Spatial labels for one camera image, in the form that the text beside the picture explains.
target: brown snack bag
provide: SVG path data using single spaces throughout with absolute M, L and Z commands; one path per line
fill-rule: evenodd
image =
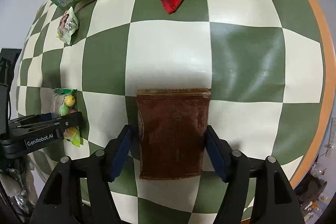
M 138 90 L 140 178 L 200 174 L 210 96 L 210 89 Z

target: table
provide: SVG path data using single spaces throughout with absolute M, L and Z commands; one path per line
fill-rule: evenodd
M 184 0 L 167 15 L 159 0 L 86 0 L 75 7 L 72 46 L 56 37 L 63 11 L 42 5 L 26 38 L 19 115 L 50 111 L 53 89 L 75 88 L 83 146 L 31 155 L 43 180 L 61 156 L 86 157 L 137 124 L 137 88 L 212 88 L 209 124 L 249 157 L 275 156 L 295 186 L 312 163 L 333 101 L 328 27 L 314 0 Z M 110 190 L 130 223 L 211 223 L 226 185 L 207 155 L 201 176 L 139 179 L 136 151 Z M 88 202 L 85 179 L 82 198 Z M 246 210 L 253 206 L 250 180 Z

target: green square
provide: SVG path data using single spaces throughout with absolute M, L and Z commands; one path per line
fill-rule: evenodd
M 193 213 L 216 214 L 222 204 L 227 183 L 215 172 L 202 171 Z
M 282 28 L 210 23 L 211 99 L 282 102 L 285 40 Z
M 28 69 L 30 63 L 32 62 L 32 58 L 27 58 L 22 60 L 21 67 L 20 67 L 20 85 L 27 85 L 28 81 Z
M 39 56 L 41 53 L 43 53 L 44 40 L 45 40 L 45 36 L 47 35 L 48 28 L 49 28 L 49 23 L 45 25 L 45 27 L 41 30 L 39 38 L 37 39 L 35 43 L 33 57 Z
M 272 0 L 283 28 L 321 42 L 319 27 L 308 0 Z
M 43 23 L 44 23 L 46 17 L 47 17 L 47 13 L 45 13 L 43 16 L 40 17 L 40 19 L 37 21 L 33 31 L 31 32 L 30 36 L 32 36 L 35 33 L 40 32 L 42 30 L 42 26 L 43 26 Z
M 43 4 L 37 11 L 33 24 L 41 17 L 47 3 Z
M 131 143 L 130 152 L 134 159 L 141 160 L 141 147 L 139 140 L 133 140 Z
M 131 22 L 143 20 L 209 21 L 207 0 L 183 0 L 168 15 L 161 0 L 135 0 Z
M 46 146 L 43 151 L 53 161 L 60 161 L 65 156 L 62 141 Z
M 84 6 L 82 9 L 76 12 L 76 17 L 79 21 L 79 28 L 71 36 L 71 45 L 76 44 L 77 42 L 79 42 L 80 40 L 82 40 L 87 36 L 91 23 L 92 12 L 96 5 L 96 2 L 97 0 L 91 2 L 90 4 Z
M 44 52 L 42 55 L 42 87 L 56 89 L 61 87 L 61 63 L 63 49 Z
M 245 210 L 245 212 L 243 213 L 242 217 L 241 217 L 241 220 L 246 220 L 246 219 L 249 219 L 251 218 L 251 215 L 252 215 L 252 210 L 253 210 L 253 206 L 252 207 L 249 207 Z
M 41 88 L 27 87 L 26 91 L 26 115 L 41 114 Z
M 41 169 L 41 171 L 47 175 L 50 175 L 52 172 L 52 169 L 50 167 L 50 164 L 47 160 L 46 155 L 43 152 L 37 150 L 33 152 L 33 156 L 34 156 L 37 166 Z
M 76 91 L 76 104 L 77 104 L 78 111 L 82 112 L 82 115 L 83 115 L 83 122 L 80 124 L 80 128 L 79 128 L 81 137 L 84 138 L 85 140 L 88 140 L 90 125 L 89 125 L 89 120 L 87 118 L 87 110 L 86 110 L 83 93 L 79 90 Z
M 25 52 L 25 50 L 26 50 L 26 46 L 27 46 L 28 40 L 29 40 L 29 37 L 27 37 L 27 40 L 26 40 L 25 43 L 23 44 L 23 48 L 22 48 L 22 51 L 21 51 L 20 62 L 23 60 L 23 54 L 24 54 L 24 52 Z
M 109 182 L 109 187 L 112 192 L 137 196 L 137 184 L 135 182 L 134 161 L 130 156 L 126 157 L 124 166 L 114 182 Z
M 89 149 L 90 149 L 90 155 L 95 153 L 97 150 L 104 150 L 103 147 L 91 142 L 89 142 Z
M 59 18 L 60 16 L 62 16 L 64 14 L 64 10 L 62 10 L 61 8 L 57 7 L 52 18 L 51 21 L 53 21 L 56 18 Z
M 125 96 L 126 112 L 128 124 L 138 126 L 138 105 L 137 98 L 133 96 Z
M 83 91 L 125 95 L 129 26 L 121 25 L 86 39 L 82 65 Z
M 307 153 L 316 134 L 320 110 L 320 103 L 283 104 L 272 150 L 280 165 Z
M 87 180 L 84 178 L 80 178 L 80 184 L 81 184 L 82 200 L 90 202 L 89 189 L 87 188 Z
M 138 224 L 188 224 L 190 215 L 138 198 Z
M 247 206 L 250 205 L 252 199 L 254 198 L 256 183 L 257 183 L 256 178 L 251 178 L 249 180 L 249 188 L 247 189 L 245 208 L 247 208 Z

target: blue gripper pad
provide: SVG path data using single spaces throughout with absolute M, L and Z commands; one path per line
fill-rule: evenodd
M 215 169 L 216 175 L 223 181 L 226 181 L 228 176 L 227 165 L 230 163 L 226 162 L 225 158 L 217 147 L 215 140 L 212 138 L 209 132 L 206 133 L 206 149 L 208 151 L 212 166 Z
M 127 133 L 124 135 L 121 144 L 117 148 L 117 152 L 113 158 L 112 162 L 112 172 L 110 173 L 110 178 L 112 181 L 115 180 L 116 177 L 120 176 L 121 170 L 124 166 L 127 154 L 130 150 L 130 144 L 131 144 L 131 135 L 132 135 L 132 129 L 129 128 L 127 130 Z

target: screw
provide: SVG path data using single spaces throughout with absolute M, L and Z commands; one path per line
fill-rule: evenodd
M 233 150 L 232 155 L 235 156 L 235 157 L 240 157 L 242 155 L 242 153 L 239 150 Z
M 105 154 L 104 150 L 97 150 L 97 151 L 95 152 L 95 155 L 96 155 L 97 157 L 101 157 L 101 156 L 103 156 L 104 154 Z
M 267 160 L 268 160 L 269 162 L 271 162 L 271 163 L 275 163 L 275 162 L 277 161 L 277 159 L 274 158 L 273 156 L 268 156 L 268 157 L 267 157 Z
M 64 164 L 64 163 L 66 163 L 68 160 L 69 160 L 69 157 L 64 156 L 64 157 L 61 158 L 61 163 Z

